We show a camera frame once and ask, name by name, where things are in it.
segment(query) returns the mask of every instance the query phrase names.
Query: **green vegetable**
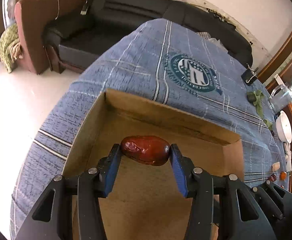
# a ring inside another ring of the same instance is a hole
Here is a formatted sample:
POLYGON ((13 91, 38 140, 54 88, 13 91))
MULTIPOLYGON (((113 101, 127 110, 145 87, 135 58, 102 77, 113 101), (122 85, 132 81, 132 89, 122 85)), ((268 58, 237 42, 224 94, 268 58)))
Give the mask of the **green vegetable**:
POLYGON ((259 115, 259 117, 264 121, 264 123, 266 124, 266 126, 272 130, 272 122, 270 122, 267 119, 264 119, 264 113, 263 113, 263 107, 262 107, 262 99, 264 97, 264 94, 262 93, 261 90, 256 90, 253 92, 247 92, 246 94, 247 96, 247 100, 253 104, 253 106, 255 106, 256 108, 256 113, 259 115))

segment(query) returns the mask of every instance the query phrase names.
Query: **metal screw head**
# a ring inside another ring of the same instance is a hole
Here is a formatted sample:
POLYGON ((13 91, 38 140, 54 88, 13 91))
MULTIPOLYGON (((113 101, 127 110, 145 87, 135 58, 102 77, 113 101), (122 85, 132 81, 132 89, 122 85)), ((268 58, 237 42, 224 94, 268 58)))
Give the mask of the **metal screw head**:
POLYGON ((230 174, 228 177, 230 180, 237 180, 238 179, 238 177, 235 174, 230 174))
POLYGON ((201 174, 201 173, 203 172, 203 170, 202 170, 202 168, 200 168, 200 167, 195 167, 195 168, 193 169, 193 172, 196 173, 196 174, 201 174))
POLYGON ((56 175, 56 176, 54 177, 54 181, 60 181, 62 178, 63 178, 62 175, 56 175))
POLYGON ((88 173, 89 173, 89 174, 95 174, 95 173, 97 173, 97 171, 98 171, 97 168, 90 168, 90 169, 88 170, 88 173))

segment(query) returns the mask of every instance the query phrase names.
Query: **checkered cloth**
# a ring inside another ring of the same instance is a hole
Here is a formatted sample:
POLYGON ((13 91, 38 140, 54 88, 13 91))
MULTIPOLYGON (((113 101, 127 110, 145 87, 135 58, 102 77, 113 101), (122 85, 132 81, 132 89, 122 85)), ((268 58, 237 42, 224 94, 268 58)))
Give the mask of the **checkered cloth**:
POLYGON ((204 38, 206 40, 208 40, 212 37, 208 32, 198 32, 196 34, 198 34, 199 36, 201 36, 202 38, 204 38))
MULTIPOLYGON (((259 81, 246 86, 241 79, 245 70, 213 43, 165 19, 146 22, 121 39, 70 85, 42 124, 12 194, 11 238, 62 172, 81 123, 106 88, 167 104, 238 133, 248 186, 264 182, 277 161, 279 176, 286 167, 283 144, 246 99, 248 91, 261 90, 265 118, 274 122, 269 94, 259 81)), ((288 178, 276 183, 287 188, 288 178)))

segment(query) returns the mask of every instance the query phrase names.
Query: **white wall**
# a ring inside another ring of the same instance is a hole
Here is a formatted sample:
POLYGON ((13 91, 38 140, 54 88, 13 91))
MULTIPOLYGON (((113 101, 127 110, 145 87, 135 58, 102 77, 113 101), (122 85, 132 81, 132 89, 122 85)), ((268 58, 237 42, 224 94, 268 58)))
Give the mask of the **white wall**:
POLYGON ((207 0, 244 25, 273 56, 292 31, 290 0, 207 0))

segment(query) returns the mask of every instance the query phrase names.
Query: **black sofa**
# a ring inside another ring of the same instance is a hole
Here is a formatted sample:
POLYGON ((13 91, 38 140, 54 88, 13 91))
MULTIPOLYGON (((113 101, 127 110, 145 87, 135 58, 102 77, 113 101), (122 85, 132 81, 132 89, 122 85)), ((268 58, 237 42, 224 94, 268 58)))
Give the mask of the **black sofa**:
POLYGON ((222 22, 211 12, 173 0, 92 0, 86 15, 76 11, 50 22, 43 32, 43 42, 53 70, 61 72, 69 67, 82 72, 124 36, 156 18, 171 20, 194 32, 209 32, 245 67, 253 63, 251 45, 234 25, 222 22))

